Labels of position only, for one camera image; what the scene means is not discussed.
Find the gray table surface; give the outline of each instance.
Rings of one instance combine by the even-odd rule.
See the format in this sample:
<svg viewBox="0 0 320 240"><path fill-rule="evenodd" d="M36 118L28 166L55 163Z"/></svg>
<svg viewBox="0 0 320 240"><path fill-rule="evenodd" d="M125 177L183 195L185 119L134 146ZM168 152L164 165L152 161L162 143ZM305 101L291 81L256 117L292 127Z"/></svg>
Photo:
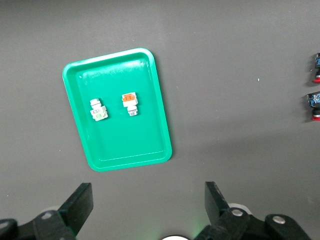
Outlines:
<svg viewBox="0 0 320 240"><path fill-rule="evenodd" d="M0 218L25 223L91 182L79 240L193 238L215 181L228 202L320 240L320 123L306 101L320 91L318 16L316 0L0 0ZM62 69L137 47L156 58L174 154L95 172Z"/></svg>

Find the green tray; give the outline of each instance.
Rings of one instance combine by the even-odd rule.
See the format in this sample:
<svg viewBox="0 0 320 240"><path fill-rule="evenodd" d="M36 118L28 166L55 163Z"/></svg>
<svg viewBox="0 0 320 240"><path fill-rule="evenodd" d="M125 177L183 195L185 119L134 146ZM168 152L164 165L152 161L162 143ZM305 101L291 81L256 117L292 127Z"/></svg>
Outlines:
<svg viewBox="0 0 320 240"><path fill-rule="evenodd" d="M69 63L62 72L89 166L98 172L163 163L172 155L154 56L145 48ZM122 94L136 92L138 115ZM90 100L108 118L95 121Z"/></svg>

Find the silver bolt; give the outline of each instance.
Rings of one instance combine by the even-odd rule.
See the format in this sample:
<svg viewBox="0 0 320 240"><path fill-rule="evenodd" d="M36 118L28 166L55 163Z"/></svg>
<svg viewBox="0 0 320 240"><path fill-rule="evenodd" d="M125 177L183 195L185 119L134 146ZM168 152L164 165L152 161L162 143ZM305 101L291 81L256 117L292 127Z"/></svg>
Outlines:
<svg viewBox="0 0 320 240"><path fill-rule="evenodd" d="M52 214L50 212L46 212L45 214L42 215L41 219L46 220L51 218Z"/></svg>
<svg viewBox="0 0 320 240"><path fill-rule="evenodd" d="M9 225L9 223L7 221L3 222L0 224L0 229L4 229L5 227L7 227Z"/></svg>
<svg viewBox="0 0 320 240"><path fill-rule="evenodd" d="M240 211L239 209L233 209L232 214L235 215L236 217L241 217L244 213Z"/></svg>
<svg viewBox="0 0 320 240"><path fill-rule="evenodd" d="M275 221L277 224L285 224L286 223L286 220L284 220L283 217L280 217L280 216L274 216L272 218L273 221Z"/></svg>

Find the orange label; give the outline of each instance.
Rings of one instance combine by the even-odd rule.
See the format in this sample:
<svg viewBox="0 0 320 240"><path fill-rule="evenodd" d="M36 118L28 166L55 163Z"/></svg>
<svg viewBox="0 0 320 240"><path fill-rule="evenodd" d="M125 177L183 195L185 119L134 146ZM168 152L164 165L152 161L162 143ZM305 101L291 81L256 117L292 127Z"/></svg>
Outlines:
<svg viewBox="0 0 320 240"><path fill-rule="evenodd" d="M128 101L135 100L135 99L136 99L135 95L128 93L128 94L123 95L122 101L128 102Z"/></svg>

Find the red base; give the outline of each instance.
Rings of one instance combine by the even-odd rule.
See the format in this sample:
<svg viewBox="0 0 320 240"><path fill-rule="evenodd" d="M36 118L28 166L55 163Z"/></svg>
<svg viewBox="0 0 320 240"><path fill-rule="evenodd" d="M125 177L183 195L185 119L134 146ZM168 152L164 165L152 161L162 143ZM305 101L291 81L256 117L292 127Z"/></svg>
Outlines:
<svg viewBox="0 0 320 240"><path fill-rule="evenodd" d="M314 83L317 83L317 84L320 84L320 77L316 77L314 80L313 80Z"/></svg>

